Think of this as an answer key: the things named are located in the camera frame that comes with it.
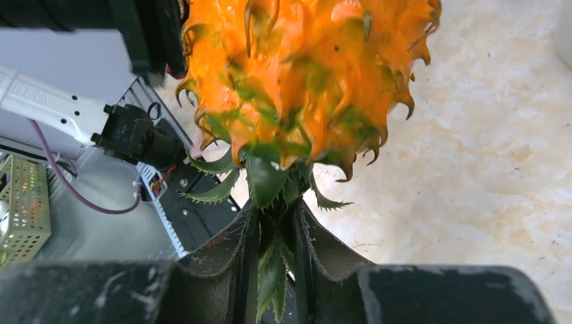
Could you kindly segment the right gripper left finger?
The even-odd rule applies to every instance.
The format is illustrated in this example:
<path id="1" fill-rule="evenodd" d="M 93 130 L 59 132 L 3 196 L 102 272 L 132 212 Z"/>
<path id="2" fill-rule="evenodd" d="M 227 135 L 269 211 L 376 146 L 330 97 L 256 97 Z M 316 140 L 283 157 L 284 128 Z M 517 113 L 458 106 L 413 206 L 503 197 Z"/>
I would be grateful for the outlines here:
<path id="1" fill-rule="evenodd" d="M 246 205 L 178 261 L 61 261 L 1 271 L 2 323 L 253 323 L 258 226 Z"/>

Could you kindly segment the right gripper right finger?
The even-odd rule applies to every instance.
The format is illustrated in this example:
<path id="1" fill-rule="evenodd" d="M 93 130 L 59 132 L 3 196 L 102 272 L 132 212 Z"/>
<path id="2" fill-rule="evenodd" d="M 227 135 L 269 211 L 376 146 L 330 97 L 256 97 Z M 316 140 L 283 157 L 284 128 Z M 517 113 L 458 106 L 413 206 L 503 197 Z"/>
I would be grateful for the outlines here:
<path id="1" fill-rule="evenodd" d="M 300 323 L 554 323 L 535 283 L 500 265 L 376 264 L 293 210 Z"/>

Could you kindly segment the toy pineapple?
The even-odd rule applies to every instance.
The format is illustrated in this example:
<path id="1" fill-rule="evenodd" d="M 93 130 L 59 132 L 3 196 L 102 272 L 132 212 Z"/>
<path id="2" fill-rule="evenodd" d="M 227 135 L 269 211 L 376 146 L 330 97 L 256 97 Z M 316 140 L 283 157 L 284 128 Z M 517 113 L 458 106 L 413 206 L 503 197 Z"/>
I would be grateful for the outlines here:
<path id="1" fill-rule="evenodd" d="M 387 142 L 391 110 L 403 104 L 413 113 L 412 67 L 431 61 L 427 40 L 442 3 L 187 5 L 187 74 L 175 91 L 196 107 L 201 148 L 226 142 L 223 157 L 245 173 L 249 199 L 263 195 L 263 206 L 283 195 L 294 209 L 312 190 L 321 209 L 343 208 L 319 191 L 314 165 L 338 167 L 350 181 L 357 156 L 379 155 Z"/>

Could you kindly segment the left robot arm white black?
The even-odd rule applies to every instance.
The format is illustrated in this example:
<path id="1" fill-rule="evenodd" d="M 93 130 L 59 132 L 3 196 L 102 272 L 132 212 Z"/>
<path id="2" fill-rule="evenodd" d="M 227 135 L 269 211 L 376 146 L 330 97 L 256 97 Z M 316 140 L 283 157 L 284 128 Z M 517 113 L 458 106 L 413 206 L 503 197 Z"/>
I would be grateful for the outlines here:
<path id="1" fill-rule="evenodd" d="M 42 124 L 55 150 L 81 146 L 132 164 L 170 167 L 182 143 L 157 130 L 146 103 L 121 104 L 134 80 L 185 72 L 183 1 L 2 1 L 1 144 L 37 154 Z"/>

